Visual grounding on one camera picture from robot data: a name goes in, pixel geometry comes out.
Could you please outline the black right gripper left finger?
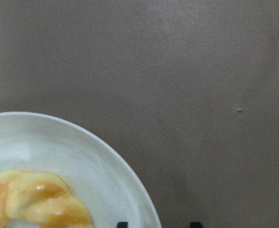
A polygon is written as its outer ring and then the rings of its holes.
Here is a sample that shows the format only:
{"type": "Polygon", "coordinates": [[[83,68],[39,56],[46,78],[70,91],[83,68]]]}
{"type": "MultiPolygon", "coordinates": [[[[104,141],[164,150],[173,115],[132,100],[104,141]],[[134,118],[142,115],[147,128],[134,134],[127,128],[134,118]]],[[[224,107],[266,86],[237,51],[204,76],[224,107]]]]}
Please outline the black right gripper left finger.
{"type": "Polygon", "coordinates": [[[117,223],[116,228],[128,228],[128,222],[127,221],[120,221],[117,223]]]}

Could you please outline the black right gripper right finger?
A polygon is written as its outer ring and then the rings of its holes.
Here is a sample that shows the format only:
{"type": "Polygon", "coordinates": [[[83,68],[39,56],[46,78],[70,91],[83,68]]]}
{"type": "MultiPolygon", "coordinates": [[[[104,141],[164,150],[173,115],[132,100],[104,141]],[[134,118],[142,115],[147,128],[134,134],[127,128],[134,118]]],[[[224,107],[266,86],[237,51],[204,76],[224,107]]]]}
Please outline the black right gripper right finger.
{"type": "Polygon", "coordinates": [[[202,228],[202,224],[200,222],[197,222],[197,221],[190,222],[189,228],[202,228]]]}

